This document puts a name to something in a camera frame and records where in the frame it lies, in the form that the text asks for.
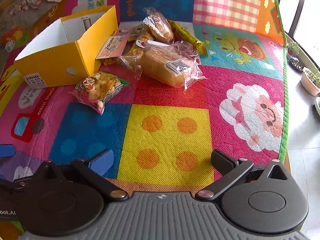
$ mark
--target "red square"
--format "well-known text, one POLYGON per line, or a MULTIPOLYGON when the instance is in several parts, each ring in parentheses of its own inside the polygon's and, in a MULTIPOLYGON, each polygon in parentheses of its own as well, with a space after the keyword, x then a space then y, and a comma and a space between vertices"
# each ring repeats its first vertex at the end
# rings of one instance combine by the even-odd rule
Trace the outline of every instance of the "red square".
POLYGON ((137 84, 133 104, 205 109, 207 108, 207 99, 204 80, 196 81, 184 92, 184 88, 171 87, 142 75, 137 84))

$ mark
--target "packaged bread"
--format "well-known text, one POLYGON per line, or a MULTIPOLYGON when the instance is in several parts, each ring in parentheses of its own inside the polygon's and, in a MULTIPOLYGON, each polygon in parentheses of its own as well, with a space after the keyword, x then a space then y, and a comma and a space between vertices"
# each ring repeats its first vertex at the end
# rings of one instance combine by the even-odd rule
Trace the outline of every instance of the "packaged bread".
POLYGON ((174 43, 171 26, 163 14, 157 12, 154 8, 145 8, 145 11, 148 16, 143 20, 143 23, 148 25, 156 40, 167 44, 174 43))
POLYGON ((194 60, 175 46, 154 46, 141 49, 139 58, 127 58, 140 72, 173 87, 185 90, 204 75, 194 60))

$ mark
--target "play mat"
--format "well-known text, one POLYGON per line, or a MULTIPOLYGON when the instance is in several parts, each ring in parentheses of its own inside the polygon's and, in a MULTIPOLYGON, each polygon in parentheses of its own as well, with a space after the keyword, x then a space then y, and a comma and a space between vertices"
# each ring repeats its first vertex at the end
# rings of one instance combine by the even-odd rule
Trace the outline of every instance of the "play mat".
MULTIPOLYGON (((255 164, 284 161, 285 46, 277 0, 63 0, 26 31, 2 73, 0 144, 16 153, 0 158, 0 177, 13 181, 44 160, 65 164, 111 148, 115 159, 104 177, 127 192, 194 194, 220 176, 213 148, 255 164), (209 56, 200 57, 207 79, 183 93, 142 76, 103 115, 78 103, 68 93, 74 86, 30 89, 12 65, 25 44, 59 17, 106 4, 116 5, 122 28, 137 26, 149 6, 179 21, 207 46, 209 56)), ((101 69, 121 75, 122 68, 101 69)), ((20 230, 2 222, 0 232, 14 240, 20 230)))

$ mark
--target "ribbed gray surface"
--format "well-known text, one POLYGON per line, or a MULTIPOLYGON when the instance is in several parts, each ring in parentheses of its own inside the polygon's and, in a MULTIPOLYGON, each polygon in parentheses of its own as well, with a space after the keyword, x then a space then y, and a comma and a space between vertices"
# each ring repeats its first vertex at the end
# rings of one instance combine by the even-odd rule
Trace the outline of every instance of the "ribbed gray surface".
MULTIPOLYGON (((24 233, 21 240, 49 240, 24 233)), ((233 227, 213 203, 200 202, 189 192, 136 192, 125 202, 112 203, 85 231, 55 237, 63 240, 306 240, 292 232, 281 236, 256 236, 233 227)))

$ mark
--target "open box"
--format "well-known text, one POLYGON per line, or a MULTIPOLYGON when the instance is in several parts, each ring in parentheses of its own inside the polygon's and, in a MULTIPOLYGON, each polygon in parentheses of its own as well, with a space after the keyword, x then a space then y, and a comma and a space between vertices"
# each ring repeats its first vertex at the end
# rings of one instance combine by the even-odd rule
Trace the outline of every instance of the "open box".
POLYGON ((33 89, 77 84, 99 70, 96 56, 117 29, 114 5, 59 18, 20 52, 14 64, 33 89))

